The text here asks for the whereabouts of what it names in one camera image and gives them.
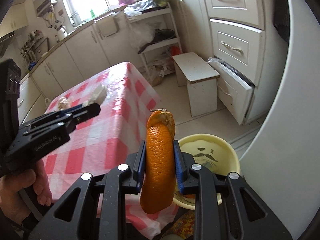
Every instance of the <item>pink checkered tablecloth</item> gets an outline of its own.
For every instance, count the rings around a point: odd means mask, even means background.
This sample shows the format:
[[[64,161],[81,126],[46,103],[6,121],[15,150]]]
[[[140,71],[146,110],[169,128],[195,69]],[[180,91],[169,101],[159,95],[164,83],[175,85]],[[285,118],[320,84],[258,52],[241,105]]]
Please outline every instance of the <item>pink checkered tablecloth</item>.
[[[146,124],[160,101],[159,95],[129,62],[123,62],[96,74],[55,98],[46,113],[57,110],[60,97],[67,97],[71,106],[88,100],[93,90],[103,84],[108,95],[99,116],[81,123],[70,134],[70,141],[43,158],[53,201],[84,172],[94,176],[105,174],[123,163],[128,154],[138,150],[146,136]],[[143,212],[140,195],[126,195],[126,218],[145,237],[152,239],[173,218],[177,206],[148,215]]]

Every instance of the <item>white drawer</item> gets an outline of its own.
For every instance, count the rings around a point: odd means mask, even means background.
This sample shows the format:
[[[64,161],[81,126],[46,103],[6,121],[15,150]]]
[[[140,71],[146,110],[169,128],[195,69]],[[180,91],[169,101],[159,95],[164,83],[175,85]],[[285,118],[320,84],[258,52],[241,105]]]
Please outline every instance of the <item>white drawer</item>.
[[[20,85],[20,97],[18,98],[19,124],[22,123],[27,113],[40,96],[40,91],[31,78],[27,78]]]
[[[35,104],[31,107],[29,113],[27,114],[26,118],[23,122],[28,122],[36,117],[39,117],[44,114],[46,110],[46,105],[44,101],[44,96],[40,95]]]
[[[219,62],[210,65],[220,74],[218,97],[239,124],[242,124],[250,104],[253,88]]]
[[[262,0],[205,0],[209,17],[227,19],[264,30]]]
[[[262,69],[265,32],[233,22],[212,19],[210,22],[214,55],[257,85]]]

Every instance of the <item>bowl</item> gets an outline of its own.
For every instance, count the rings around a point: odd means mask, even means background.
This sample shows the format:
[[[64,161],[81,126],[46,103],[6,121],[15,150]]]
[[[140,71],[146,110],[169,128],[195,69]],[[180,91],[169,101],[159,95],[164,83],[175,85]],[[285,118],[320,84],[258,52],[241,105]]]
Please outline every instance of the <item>bowl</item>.
[[[230,172],[240,174],[239,158],[230,144],[225,140],[211,134],[194,134],[179,140],[182,152],[190,153],[196,163],[208,168],[210,171],[228,175]],[[220,193],[217,194],[218,205],[222,203]],[[186,209],[195,209],[195,199],[180,194],[178,186],[173,197],[173,203]]]

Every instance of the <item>kettle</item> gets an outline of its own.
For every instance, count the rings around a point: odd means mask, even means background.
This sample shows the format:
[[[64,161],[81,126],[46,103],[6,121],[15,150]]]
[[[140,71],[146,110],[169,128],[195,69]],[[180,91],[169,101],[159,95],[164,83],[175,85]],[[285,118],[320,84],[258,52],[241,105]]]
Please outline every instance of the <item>kettle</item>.
[[[68,36],[68,33],[66,31],[66,27],[65,26],[60,25],[57,28],[57,36],[58,36],[59,41],[62,41],[65,37]]]

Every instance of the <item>green bottle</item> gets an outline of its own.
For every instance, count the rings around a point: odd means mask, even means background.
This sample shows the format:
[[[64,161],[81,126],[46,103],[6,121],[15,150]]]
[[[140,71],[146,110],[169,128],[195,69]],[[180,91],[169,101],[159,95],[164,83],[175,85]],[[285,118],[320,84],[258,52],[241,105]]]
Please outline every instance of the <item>green bottle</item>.
[[[90,10],[90,13],[91,13],[91,18],[95,18],[96,17],[96,15],[94,14],[92,9]]]

